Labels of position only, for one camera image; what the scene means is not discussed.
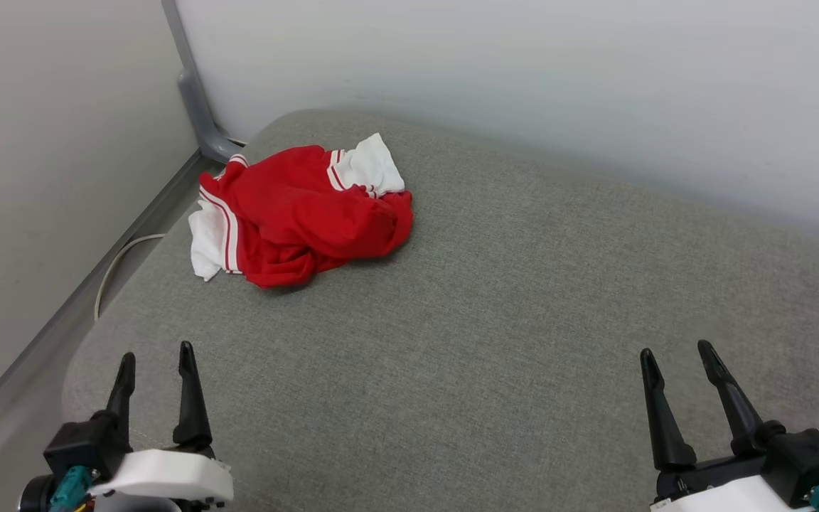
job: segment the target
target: red and white jersey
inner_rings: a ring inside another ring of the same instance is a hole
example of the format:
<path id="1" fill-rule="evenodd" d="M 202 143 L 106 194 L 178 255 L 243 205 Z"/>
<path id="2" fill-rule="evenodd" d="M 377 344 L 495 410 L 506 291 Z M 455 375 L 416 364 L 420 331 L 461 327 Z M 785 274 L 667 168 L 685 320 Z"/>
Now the red and white jersey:
<path id="1" fill-rule="evenodd" d="M 405 242 L 412 194 L 377 133 L 350 151 L 305 146 L 249 165 L 234 155 L 200 178 L 188 219 L 195 274 L 242 273 L 262 288 L 308 282 Z"/>

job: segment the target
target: wire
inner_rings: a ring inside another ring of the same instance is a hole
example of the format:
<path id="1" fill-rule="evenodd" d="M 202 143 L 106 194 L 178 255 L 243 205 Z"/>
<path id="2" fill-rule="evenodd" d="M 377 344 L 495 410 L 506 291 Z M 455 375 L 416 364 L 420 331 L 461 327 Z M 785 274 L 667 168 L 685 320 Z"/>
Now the wire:
<path id="1" fill-rule="evenodd" d="M 122 257 L 126 255 L 126 252 L 128 252 L 128 250 L 130 250 L 131 247 L 134 247 L 141 242 L 146 242 L 147 240 L 155 240 L 165 236 L 166 233 L 147 235 L 145 237 L 136 238 L 134 240 L 131 240 L 131 242 L 124 244 L 122 250 L 119 251 L 119 253 L 116 255 L 116 258 L 113 258 L 113 262 L 109 264 L 107 273 L 103 275 L 103 281 L 100 282 L 100 289 L 98 289 L 97 291 L 97 301 L 94 302 L 94 321 L 100 320 L 100 302 L 103 301 L 103 294 L 107 289 L 109 281 L 111 280 L 111 278 L 113 278 L 113 272 L 116 272 L 116 268 L 118 267 L 119 262 L 121 262 Z"/>

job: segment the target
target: white wall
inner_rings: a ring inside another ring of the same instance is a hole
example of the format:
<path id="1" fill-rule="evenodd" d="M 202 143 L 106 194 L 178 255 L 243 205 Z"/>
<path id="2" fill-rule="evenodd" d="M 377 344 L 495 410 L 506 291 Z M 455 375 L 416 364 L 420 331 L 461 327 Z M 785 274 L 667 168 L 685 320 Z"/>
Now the white wall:
<path id="1" fill-rule="evenodd" d="M 819 235 L 819 2 L 179 0 L 218 123 L 358 107 Z"/>
<path id="2" fill-rule="evenodd" d="M 196 149 L 157 0 L 0 0 L 0 375 Z"/>

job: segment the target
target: red garment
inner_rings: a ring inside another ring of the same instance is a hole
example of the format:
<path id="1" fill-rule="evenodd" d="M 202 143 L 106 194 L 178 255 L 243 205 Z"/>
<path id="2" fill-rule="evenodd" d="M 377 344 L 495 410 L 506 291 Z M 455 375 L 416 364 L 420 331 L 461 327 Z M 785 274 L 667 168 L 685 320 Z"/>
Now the red garment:
<path id="1" fill-rule="evenodd" d="M 410 236 L 412 194 L 373 198 L 345 191 L 334 169 L 343 151 L 305 146 L 247 166 L 234 156 L 217 178 L 201 175 L 201 197 L 223 210 L 225 269 L 261 288 L 302 284 L 354 258 L 377 258 Z"/>

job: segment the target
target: floor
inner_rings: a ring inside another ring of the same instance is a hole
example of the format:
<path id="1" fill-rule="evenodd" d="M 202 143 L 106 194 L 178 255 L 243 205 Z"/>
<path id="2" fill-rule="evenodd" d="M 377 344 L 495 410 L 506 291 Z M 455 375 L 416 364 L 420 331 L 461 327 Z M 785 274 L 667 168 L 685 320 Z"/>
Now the floor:
<path id="1" fill-rule="evenodd" d="M 199 159 L 189 169 L 180 171 L 176 185 L 168 191 L 154 211 L 143 219 L 139 229 L 128 240 L 151 233 L 165 233 L 181 218 L 198 197 L 196 178 L 202 171 L 218 171 L 212 162 Z M 133 247 L 117 268 L 105 292 L 101 310 L 122 288 L 159 240 L 149 240 Z M 93 308 L 100 272 L 82 285 L 74 301 L 68 302 L 64 314 L 55 321 L 47 335 L 25 360 L 3 378 L 0 386 L 0 510 L 14 510 L 27 481 L 49 473 L 42 451 L 62 425 L 62 381 L 75 349 L 93 327 Z"/>

